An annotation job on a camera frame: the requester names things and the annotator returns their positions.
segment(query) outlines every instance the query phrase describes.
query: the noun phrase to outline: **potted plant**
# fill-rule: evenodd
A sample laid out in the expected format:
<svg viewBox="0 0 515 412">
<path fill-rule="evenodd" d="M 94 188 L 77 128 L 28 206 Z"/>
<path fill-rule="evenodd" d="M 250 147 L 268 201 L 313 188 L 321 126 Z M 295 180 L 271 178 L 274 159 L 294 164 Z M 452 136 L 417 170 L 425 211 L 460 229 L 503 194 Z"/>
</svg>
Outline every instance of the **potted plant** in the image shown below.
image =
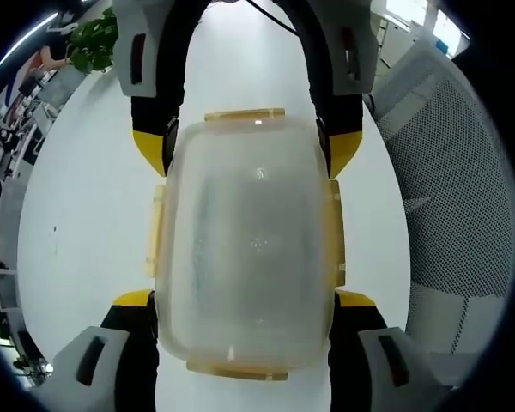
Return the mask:
<svg viewBox="0 0 515 412">
<path fill-rule="evenodd" d="M 82 73 L 112 66 L 112 48 L 118 38 L 117 18 L 108 8 L 100 19 L 81 24 L 70 36 L 72 64 Z"/>
</svg>

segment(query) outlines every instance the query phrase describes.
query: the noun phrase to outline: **gray mesh chair back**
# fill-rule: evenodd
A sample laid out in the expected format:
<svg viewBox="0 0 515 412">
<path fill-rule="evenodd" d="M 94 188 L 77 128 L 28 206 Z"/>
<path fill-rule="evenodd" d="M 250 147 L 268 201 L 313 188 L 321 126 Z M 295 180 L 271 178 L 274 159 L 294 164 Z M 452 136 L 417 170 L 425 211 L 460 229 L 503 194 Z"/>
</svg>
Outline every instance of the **gray mesh chair back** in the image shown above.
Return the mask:
<svg viewBox="0 0 515 412">
<path fill-rule="evenodd" d="M 407 212 L 406 332 L 437 377 L 458 385 L 488 343 L 515 271 L 512 172 L 472 87 L 430 45 L 413 46 L 373 98 Z"/>
</svg>

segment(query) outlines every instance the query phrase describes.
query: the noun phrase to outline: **person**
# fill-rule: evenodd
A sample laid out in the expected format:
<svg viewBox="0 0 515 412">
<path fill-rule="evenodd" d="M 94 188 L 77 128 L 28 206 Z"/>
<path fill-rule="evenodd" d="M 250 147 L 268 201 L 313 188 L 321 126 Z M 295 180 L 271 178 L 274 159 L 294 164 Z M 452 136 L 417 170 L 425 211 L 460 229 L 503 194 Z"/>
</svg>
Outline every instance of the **person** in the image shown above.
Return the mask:
<svg viewBox="0 0 515 412">
<path fill-rule="evenodd" d="M 76 23 L 71 23 L 73 17 L 72 13 L 65 11 L 58 16 L 57 22 L 48 28 L 45 45 L 40 49 L 43 70 L 58 70 L 70 64 L 69 35 L 77 27 Z"/>
<path fill-rule="evenodd" d="M 19 140 L 19 137 L 11 130 L 0 128 L 0 143 L 4 152 L 13 152 L 17 148 Z"/>
</svg>

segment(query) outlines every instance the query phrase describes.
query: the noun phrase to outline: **transparent plastic case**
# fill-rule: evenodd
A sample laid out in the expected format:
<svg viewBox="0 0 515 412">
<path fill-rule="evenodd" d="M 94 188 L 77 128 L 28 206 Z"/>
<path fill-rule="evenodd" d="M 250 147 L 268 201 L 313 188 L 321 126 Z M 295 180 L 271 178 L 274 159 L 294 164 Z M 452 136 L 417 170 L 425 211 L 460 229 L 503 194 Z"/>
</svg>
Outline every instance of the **transparent plastic case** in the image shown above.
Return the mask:
<svg viewBox="0 0 515 412">
<path fill-rule="evenodd" d="M 280 373 L 324 351 L 335 279 L 316 127 L 212 119 L 178 137 L 155 302 L 160 342 L 188 362 Z"/>
</svg>

